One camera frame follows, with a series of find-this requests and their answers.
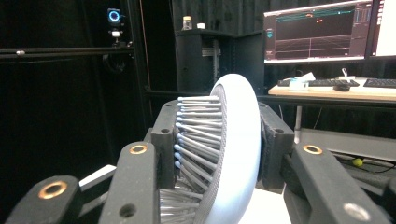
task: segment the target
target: gray bristle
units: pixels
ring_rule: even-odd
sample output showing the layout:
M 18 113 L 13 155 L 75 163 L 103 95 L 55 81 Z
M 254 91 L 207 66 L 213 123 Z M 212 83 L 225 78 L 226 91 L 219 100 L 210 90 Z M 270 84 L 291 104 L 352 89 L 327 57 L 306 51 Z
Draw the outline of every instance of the gray bristle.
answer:
M 161 223 L 193 223 L 218 167 L 222 112 L 218 96 L 179 97 L 174 189 L 160 190 Z

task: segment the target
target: desk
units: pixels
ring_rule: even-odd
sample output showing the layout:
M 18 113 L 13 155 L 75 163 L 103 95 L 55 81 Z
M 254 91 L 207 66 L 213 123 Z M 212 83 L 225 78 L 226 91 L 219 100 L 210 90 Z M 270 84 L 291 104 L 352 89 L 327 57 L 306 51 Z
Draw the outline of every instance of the desk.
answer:
M 363 87 L 366 78 L 356 78 L 356 82 L 360 85 L 359 87 L 351 87 L 350 91 L 335 91 L 332 87 L 308 87 L 308 90 L 304 91 L 290 91 L 289 87 L 278 87 L 274 86 L 268 91 L 270 95 L 282 96 L 284 98 L 288 97 L 304 97 L 306 102 L 312 99 L 312 104 L 320 103 L 320 99 L 329 99 L 334 105 L 337 105 L 337 101 L 344 104 L 344 106 L 354 106 L 354 104 L 365 105 L 370 108 L 373 105 L 375 108 L 379 106 L 379 109 L 383 110 L 394 110 L 396 108 L 396 89 L 390 88 L 370 88 Z M 296 143 L 300 142 L 300 129 L 301 129 L 301 115 L 302 107 L 297 106 L 296 115 L 296 126 L 294 128 Z
M 359 87 L 351 87 L 350 91 L 335 91 L 332 87 L 308 87 L 307 91 L 290 91 L 289 87 L 274 86 L 268 91 L 270 95 L 305 96 L 337 99 L 356 99 L 396 102 L 396 89 L 363 87 L 366 78 L 356 78 Z

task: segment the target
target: black cabinet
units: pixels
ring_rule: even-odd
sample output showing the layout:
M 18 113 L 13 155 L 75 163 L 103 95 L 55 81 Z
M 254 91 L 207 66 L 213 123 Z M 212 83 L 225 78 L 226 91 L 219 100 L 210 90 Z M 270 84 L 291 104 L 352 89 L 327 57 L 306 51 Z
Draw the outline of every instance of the black cabinet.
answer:
M 263 92 L 263 32 L 235 36 L 193 29 L 176 32 L 177 89 L 208 92 L 220 77 L 236 73 Z

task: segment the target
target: monitor screen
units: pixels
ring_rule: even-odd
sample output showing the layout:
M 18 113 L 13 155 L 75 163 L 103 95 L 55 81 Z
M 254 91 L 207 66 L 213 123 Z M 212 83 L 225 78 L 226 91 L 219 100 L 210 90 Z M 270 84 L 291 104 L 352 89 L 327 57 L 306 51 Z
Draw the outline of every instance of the monitor screen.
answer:
M 396 1 L 379 1 L 371 56 L 396 56 L 395 12 Z
M 265 63 L 364 59 L 371 0 L 264 13 Z

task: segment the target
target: white surface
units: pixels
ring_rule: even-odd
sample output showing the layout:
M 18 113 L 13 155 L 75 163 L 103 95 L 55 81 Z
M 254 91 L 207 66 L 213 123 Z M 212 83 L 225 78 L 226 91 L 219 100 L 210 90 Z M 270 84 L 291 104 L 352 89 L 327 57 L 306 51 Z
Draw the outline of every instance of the white surface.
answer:
M 259 172 L 260 111 L 256 94 L 242 76 L 221 77 L 227 107 L 226 141 L 216 199 L 205 223 L 238 223 L 244 215 Z
M 239 224 L 290 224 L 283 195 L 254 189 L 253 196 Z

